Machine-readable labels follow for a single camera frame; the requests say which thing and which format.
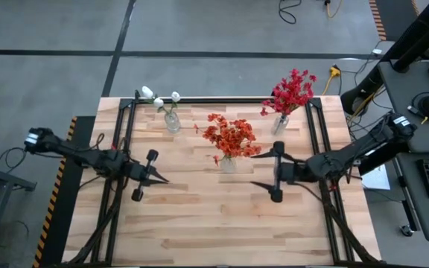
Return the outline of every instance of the black floor mat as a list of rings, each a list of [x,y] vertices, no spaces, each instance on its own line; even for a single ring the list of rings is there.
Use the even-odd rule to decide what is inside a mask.
[[[369,0],[369,4],[381,40],[397,41],[419,14],[415,0]]]

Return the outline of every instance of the white paper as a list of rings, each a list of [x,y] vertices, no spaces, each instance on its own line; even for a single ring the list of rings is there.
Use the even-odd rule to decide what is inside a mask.
[[[385,165],[381,165],[376,169],[362,176],[362,184],[364,188],[389,190],[390,183],[388,182],[387,170]]]

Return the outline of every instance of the gray floor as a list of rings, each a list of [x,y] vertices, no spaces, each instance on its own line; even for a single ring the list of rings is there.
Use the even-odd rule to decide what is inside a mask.
[[[0,49],[113,50],[127,4],[128,0],[0,0]],[[332,20],[326,18],[321,1],[304,0],[292,9],[297,25],[279,19],[277,4],[276,0],[138,0],[124,50],[368,54],[378,41],[368,0],[344,2]],[[386,50],[390,45],[382,42],[379,47]],[[94,115],[110,60],[0,56],[0,153],[22,146],[30,127],[50,127],[64,136],[72,116]],[[293,67],[318,76],[314,90],[319,94],[332,64],[356,71],[363,62],[123,57],[110,96],[132,96],[143,85],[161,95],[173,90],[184,96],[268,95]],[[358,76],[359,81],[373,64]],[[344,73],[343,91],[354,85],[353,74]],[[336,95],[338,89],[336,78],[328,94]],[[390,105],[386,94],[377,100]],[[362,124],[385,112],[371,106]],[[14,171],[38,185],[33,193],[17,191],[11,197],[0,228],[0,264],[32,264],[57,166],[57,160],[28,156]],[[392,176],[391,180],[394,190],[385,194],[399,200],[398,182]],[[367,197],[383,259],[429,266],[429,243],[422,233],[407,238],[397,232],[406,223],[401,205],[373,192]],[[27,237],[15,220],[28,225]]]

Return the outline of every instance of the black metal frame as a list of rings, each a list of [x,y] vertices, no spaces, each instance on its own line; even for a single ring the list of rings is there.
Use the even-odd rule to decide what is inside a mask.
[[[184,98],[179,103],[260,103],[264,98]],[[171,103],[171,99],[165,100],[166,103]],[[130,147],[130,137],[134,125],[135,119],[135,111],[137,104],[148,104],[149,102],[145,99],[139,99],[139,95],[136,94],[136,97],[133,99],[121,99],[118,107],[117,121],[115,123],[114,136],[112,140],[112,147],[117,148],[118,143],[120,141],[121,134],[121,125],[124,119],[124,112],[126,109],[130,109],[129,118],[127,122],[127,130],[125,133],[125,142],[123,150],[128,151]],[[322,140],[324,142],[325,150],[328,151],[331,149],[330,141],[328,139],[327,125],[325,123],[325,118],[322,110],[322,103],[320,98],[313,98],[310,100],[310,103],[305,106],[305,111],[308,119],[308,127],[311,135],[312,141],[312,149],[314,154],[320,153],[319,143],[317,141],[317,135],[315,130],[314,119],[312,116],[312,108],[314,107],[317,110],[317,115],[319,118],[320,129],[322,133]],[[100,238],[95,241],[91,245],[92,257],[89,263],[84,264],[76,264],[77,267],[97,267],[97,266],[111,266],[112,265],[112,257],[113,257],[113,249],[115,245],[115,236],[117,232],[117,222],[118,222],[118,213],[120,210],[122,191],[124,187],[124,177],[114,178],[117,180],[117,188],[115,190],[115,196],[112,201],[112,205],[107,211],[107,206],[109,204],[109,194],[110,188],[113,180],[107,180],[104,185],[104,190],[101,198],[101,207],[99,211],[98,217],[98,229],[96,232],[103,232],[105,227],[107,227],[108,222],[112,221],[109,231],[109,237],[107,240],[107,252],[105,255],[104,261],[99,261],[99,254],[101,248],[101,240]],[[337,187],[337,182],[332,182],[332,185],[335,186],[334,198],[335,205],[338,213],[342,217],[343,220],[346,220],[345,211],[343,208],[342,197],[340,195],[340,189]],[[319,187],[322,194],[322,199],[329,199],[330,202],[330,190],[328,189],[327,181],[322,179],[319,181]],[[325,221],[327,225],[327,233],[328,239],[331,245],[331,253],[334,264],[341,261],[337,240],[335,238],[335,230],[333,220],[330,214],[325,211]],[[346,236],[342,234],[344,246],[346,248],[346,257],[347,261],[354,261],[352,247],[346,239]]]

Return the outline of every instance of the clear glass vase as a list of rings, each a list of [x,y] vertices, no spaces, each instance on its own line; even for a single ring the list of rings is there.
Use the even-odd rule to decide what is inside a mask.
[[[280,135],[281,133],[284,132],[288,123],[289,123],[289,117],[287,115],[278,116],[278,118],[276,118],[276,120],[274,121],[274,125],[271,130],[271,133],[273,135]]]
[[[178,115],[173,111],[165,113],[165,123],[170,133],[177,133],[181,127]]]
[[[220,167],[224,173],[234,173],[236,171],[236,159],[233,157],[224,156],[220,160]]]

